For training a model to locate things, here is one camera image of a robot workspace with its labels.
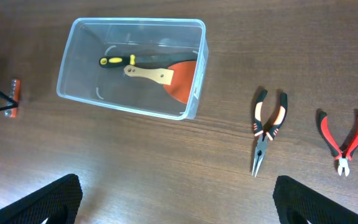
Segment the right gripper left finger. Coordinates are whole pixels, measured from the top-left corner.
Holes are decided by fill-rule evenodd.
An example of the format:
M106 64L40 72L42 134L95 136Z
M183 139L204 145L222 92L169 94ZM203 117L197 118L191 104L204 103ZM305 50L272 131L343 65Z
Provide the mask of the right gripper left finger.
M74 224L82 198L78 176L67 174L0 209L0 223Z

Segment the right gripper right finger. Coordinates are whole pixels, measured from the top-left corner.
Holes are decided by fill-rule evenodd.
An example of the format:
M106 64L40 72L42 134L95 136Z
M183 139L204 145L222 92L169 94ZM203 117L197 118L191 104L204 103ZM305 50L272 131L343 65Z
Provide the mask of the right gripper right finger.
M280 223L358 224L358 214L287 175L277 177L273 200Z

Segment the clear plastic container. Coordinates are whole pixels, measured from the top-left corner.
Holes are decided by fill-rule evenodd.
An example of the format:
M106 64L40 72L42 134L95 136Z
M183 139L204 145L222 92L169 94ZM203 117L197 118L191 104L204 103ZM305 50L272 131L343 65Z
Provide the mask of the clear plastic container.
M125 66L101 68L103 56L194 52L195 75L188 103L172 98L146 78L129 77ZM82 103L172 120L195 117L209 49L199 19L83 17L74 21L60 66L57 94ZM139 68L168 68L179 62L140 63Z

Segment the file yellow black handle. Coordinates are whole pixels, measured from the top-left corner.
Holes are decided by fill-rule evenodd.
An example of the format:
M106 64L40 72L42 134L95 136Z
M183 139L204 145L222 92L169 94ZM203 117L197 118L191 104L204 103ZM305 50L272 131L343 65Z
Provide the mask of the file yellow black handle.
M137 65L140 63L167 63L167 62L183 62L189 60L196 60L198 55L194 52L190 53L175 53L175 54L158 54L158 55L141 55L117 57L117 56L103 56L99 59L99 66L101 68L118 68L126 65Z

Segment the orange scraper wooden handle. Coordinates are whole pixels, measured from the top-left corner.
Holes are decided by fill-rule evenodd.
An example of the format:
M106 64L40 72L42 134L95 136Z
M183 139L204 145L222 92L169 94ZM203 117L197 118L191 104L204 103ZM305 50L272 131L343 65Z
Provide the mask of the orange scraper wooden handle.
M127 65L124 73L129 77L146 78L161 84L175 100L187 104L196 69L196 60L175 63L168 68L139 68Z

